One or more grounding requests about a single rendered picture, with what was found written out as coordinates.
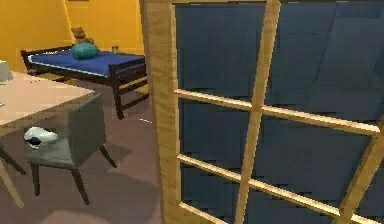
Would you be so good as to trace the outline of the wooden door with blue panes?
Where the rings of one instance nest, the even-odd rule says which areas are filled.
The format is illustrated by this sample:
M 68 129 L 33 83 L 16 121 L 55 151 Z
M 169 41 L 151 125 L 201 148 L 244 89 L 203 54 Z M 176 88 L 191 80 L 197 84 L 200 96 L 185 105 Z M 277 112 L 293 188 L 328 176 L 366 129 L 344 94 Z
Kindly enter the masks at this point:
M 264 104 L 281 4 L 286 0 L 140 0 L 146 69 L 159 154 L 161 211 L 164 224 L 226 224 L 181 201 L 180 165 L 221 176 L 240 184 L 235 224 L 243 224 L 251 188 L 290 201 L 333 218 L 333 224 L 379 224 L 355 213 L 376 171 L 384 159 L 384 124 L 368 125 Z M 265 5 L 257 68 L 249 102 L 180 89 L 177 81 L 177 4 L 257 2 Z M 242 171 L 229 170 L 188 157 L 180 152 L 178 100 L 197 100 L 250 113 Z M 333 207 L 251 178 L 261 118 L 264 115 L 300 123 L 367 135 L 372 138 L 339 207 Z

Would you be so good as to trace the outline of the dark bed with blue mattress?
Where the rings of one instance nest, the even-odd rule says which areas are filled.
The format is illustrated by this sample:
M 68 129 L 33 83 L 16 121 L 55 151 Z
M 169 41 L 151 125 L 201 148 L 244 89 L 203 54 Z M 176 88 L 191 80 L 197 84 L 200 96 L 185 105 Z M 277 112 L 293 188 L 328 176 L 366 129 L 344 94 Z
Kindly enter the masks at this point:
M 21 50 L 27 73 L 32 76 L 52 73 L 61 76 L 61 82 L 77 79 L 112 88 L 115 110 L 119 119 L 124 118 L 124 111 L 146 100 L 148 93 L 142 94 L 126 104 L 121 96 L 134 92 L 147 84 L 146 60 L 144 55 L 112 53 L 99 51 L 91 59 L 77 60 L 70 49 L 63 46 L 40 50 Z

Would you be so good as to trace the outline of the grey chair with dark legs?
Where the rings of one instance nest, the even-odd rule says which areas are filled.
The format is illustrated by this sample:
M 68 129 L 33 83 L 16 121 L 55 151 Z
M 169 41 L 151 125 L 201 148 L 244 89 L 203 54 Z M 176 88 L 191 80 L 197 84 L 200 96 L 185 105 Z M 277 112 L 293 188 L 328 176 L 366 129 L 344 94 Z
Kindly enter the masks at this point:
M 95 94 L 89 100 L 68 113 L 67 129 L 56 133 L 58 139 L 47 146 L 33 149 L 27 155 L 27 162 L 32 171 L 34 194 L 40 195 L 40 167 L 51 167 L 69 170 L 74 178 L 76 187 L 86 205 L 90 204 L 86 193 L 80 166 L 96 151 L 113 166 L 115 161 L 110 157 L 105 143 L 105 123 L 103 99 L 101 94 Z

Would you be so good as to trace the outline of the teal pillow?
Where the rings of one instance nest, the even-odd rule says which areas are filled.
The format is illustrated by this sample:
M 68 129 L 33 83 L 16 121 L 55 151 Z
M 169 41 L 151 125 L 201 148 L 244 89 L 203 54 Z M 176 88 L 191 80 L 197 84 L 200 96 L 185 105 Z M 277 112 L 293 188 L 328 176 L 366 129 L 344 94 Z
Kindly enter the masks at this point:
M 99 48 L 92 43 L 79 43 L 75 44 L 70 52 L 76 60 L 87 60 L 95 57 L 99 52 Z

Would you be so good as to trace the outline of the brown teddy bear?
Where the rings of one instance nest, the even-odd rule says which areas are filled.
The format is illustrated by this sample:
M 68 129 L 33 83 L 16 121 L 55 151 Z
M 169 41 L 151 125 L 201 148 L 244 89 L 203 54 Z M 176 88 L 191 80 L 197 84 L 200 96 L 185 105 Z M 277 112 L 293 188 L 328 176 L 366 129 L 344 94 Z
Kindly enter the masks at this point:
M 76 27 L 71 29 L 73 36 L 75 38 L 75 43 L 94 43 L 94 40 L 92 38 L 88 38 L 86 36 L 86 33 L 81 27 Z

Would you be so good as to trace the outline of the white and black object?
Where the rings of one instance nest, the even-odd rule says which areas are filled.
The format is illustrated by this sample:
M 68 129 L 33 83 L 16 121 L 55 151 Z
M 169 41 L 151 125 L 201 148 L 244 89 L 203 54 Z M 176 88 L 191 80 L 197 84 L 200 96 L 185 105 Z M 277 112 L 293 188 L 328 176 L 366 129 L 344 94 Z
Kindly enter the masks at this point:
M 41 127 L 31 127 L 24 134 L 24 141 L 33 149 L 39 149 L 43 146 L 56 141 L 58 135 Z

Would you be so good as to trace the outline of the pale wooden table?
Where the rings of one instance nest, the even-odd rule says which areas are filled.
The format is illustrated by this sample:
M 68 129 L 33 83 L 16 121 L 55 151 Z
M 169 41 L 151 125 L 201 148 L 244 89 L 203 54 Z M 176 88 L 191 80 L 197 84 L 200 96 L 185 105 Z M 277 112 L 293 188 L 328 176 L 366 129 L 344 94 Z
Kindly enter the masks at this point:
M 61 113 L 68 115 L 95 94 L 92 90 L 15 73 L 12 80 L 0 82 L 0 137 Z

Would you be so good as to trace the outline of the grey box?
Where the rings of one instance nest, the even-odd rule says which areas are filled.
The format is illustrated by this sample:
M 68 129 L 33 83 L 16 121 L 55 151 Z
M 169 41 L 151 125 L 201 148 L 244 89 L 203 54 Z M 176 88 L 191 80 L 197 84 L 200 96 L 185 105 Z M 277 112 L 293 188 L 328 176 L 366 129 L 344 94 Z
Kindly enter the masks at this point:
M 13 79 L 12 71 L 6 61 L 0 60 L 0 82 Z

